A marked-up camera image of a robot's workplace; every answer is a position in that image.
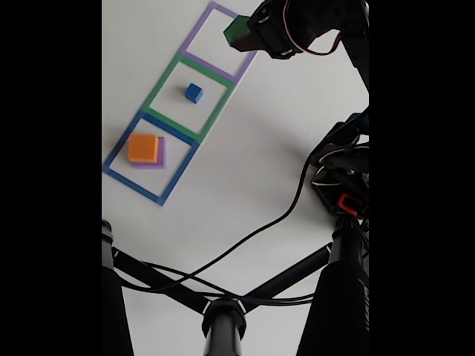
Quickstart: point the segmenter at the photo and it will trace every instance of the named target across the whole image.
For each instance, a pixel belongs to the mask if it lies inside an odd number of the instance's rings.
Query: purple square outline
[[[165,157],[166,157],[166,149],[165,149],[165,137],[158,138],[158,159],[156,163],[138,163],[132,162],[132,165],[135,168],[164,168],[165,167]]]
[[[205,12],[203,13],[203,15],[201,15],[200,19],[198,20],[196,25],[193,27],[193,30],[191,30],[190,34],[188,35],[184,43],[181,45],[178,52],[182,56],[190,58],[192,61],[195,61],[196,63],[203,66],[204,68],[207,68],[210,71],[215,72],[216,74],[222,76],[223,78],[228,79],[230,82],[237,84],[243,77],[247,68],[251,65],[252,60],[257,54],[257,51],[250,52],[247,55],[247,57],[243,60],[243,63],[241,64],[239,71],[237,72],[235,76],[225,72],[224,70],[219,69],[218,67],[215,67],[214,65],[208,63],[207,61],[202,60],[201,58],[196,57],[194,54],[191,54],[190,52],[187,51],[189,45],[193,42],[194,38],[200,31],[200,28],[204,25],[208,16],[211,14],[213,10],[218,10],[224,13],[225,15],[232,17],[233,19],[238,17],[238,15],[234,11],[231,11],[230,9],[226,9],[223,5],[219,5],[215,3],[214,1],[211,1],[208,7],[206,8]]]

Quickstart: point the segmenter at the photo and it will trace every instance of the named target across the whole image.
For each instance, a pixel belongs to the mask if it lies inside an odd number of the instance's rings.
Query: black clamp
[[[246,318],[244,317],[244,311],[236,300],[227,299],[213,300],[207,308],[204,314],[203,324],[201,324],[201,329],[203,330],[205,337],[207,336],[214,319],[220,314],[233,316],[236,320],[237,330],[239,331],[239,336],[242,340],[244,332],[246,331]]]

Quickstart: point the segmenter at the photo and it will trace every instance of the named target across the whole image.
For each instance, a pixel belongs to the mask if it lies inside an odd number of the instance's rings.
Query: white table surface
[[[218,2],[247,16],[260,4]],[[102,0],[102,161],[207,4]],[[259,53],[163,207],[102,173],[102,218],[112,224],[115,246],[138,260],[194,271],[285,212],[307,154],[337,121],[367,105],[342,45],[331,56],[287,61]],[[331,241],[334,219],[312,192],[310,174],[289,218],[200,277],[245,294]],[[318,275],[279,297],[314,292]],[[125,289],[124,298],[135,355],[203,353],[198,313],[163,295]],[[243,355],[294,355],[308,311],[261,306],[249,313]]]

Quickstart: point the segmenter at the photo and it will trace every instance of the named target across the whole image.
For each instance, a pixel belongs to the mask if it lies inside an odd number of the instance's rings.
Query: black metal rod
[[[250,291],[246,294],[246,297],[270,299],[303,280],[305,277],[310,276],[313,272],[319,270],[328,263],[330,253],[328,252],[327,247],[331,249],[332,243],[325,245],[318,251],[304,258],[302,261],[273,277],[268,282],[265,282],[263,285]],[[259,306],[258,303],[251,302],[243,302],[243,305],[248,313]]]
[[[152,288],[161,288],[175,282],[175,280],[168,278],[145,263],[135,260],[117,248],[113,248],[113,253],[115,268]],[[204,308],[209,302],[205,297],[182,285],[167,289],[163,294],[200,314],[203,313]]]

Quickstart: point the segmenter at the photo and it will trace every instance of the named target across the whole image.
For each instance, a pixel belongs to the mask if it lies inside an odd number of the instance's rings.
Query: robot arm
[[[241,52],[265,50],[273,59],[289,59],[339,30],[332,50],[320,54],[330,54],[341,41],[369,90],[369,26],[368,0],[266,0],[251,17],[238,16],[225,35]]]

